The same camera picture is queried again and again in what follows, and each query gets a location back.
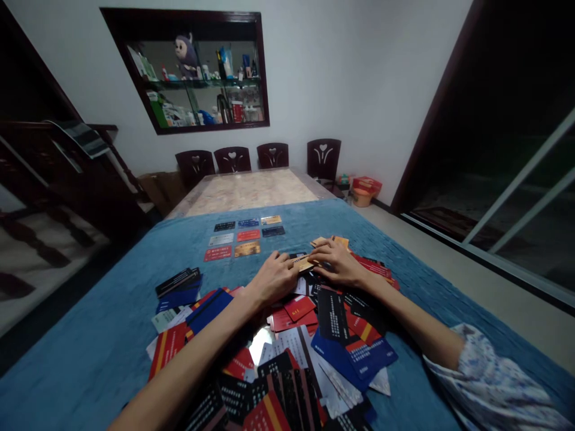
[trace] glass shelf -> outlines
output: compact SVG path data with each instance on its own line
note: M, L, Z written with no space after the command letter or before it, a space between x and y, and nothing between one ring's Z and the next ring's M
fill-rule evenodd
M261 85L260 78L247 78L244 80L188 80L188 81L148 81L146 82L147 88L155 91L162 90L186 90L188 88L203 89L214 87L226 88L244 88L244 87L259 87Z

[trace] blue tablecloth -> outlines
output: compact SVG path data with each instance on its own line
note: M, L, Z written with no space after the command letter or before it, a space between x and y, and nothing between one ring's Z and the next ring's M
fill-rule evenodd
M276 214L286 234L262 238L261 254L203 262L209 238L218 235L216 223ZM358 254L384 261L401 291L445 324L467 322L483 331L575 423L575 378L344 202L331 199L157 225L6 373L0 381L0 429L106 428L146 384L145 348L156 335L150 321L158 303L155 285L188 266L205 274L202 294L247 284L273 250L311 250L312 239L330 235L349 238ZM374 429L459 429L413 344L393 333L388 340L399 360L389 367L392 396L370 391L378 415Z

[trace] white wall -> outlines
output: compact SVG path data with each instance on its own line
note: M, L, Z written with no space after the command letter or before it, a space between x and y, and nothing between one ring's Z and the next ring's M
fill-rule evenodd
M368 174L391 203L471 0L5 0L76 109L112 123L135 175L173 171L174 154L343 141L339 171ZM98 8L262 13L271 126L157 136Z

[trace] sleeve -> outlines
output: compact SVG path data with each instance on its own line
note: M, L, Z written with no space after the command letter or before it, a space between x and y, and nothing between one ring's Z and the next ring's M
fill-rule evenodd
M452 330L465 339L457 371L423 358L468 429L575 429L545 390L515 362L498 357L479 330L467 324Z

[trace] hand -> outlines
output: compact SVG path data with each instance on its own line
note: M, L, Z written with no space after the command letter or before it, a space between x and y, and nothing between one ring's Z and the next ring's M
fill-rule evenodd
M244 292L250 296L259 309L277 302L295 289L299 268L293 266L287 253L278 251L270 254Z
M333 272L316 266L313 270L322 277L336 284L364 289L365 280L369 279L370 272L353 258L343 244L326 239L317 245L310 253L309 260L317 260L319 263L329 263Z

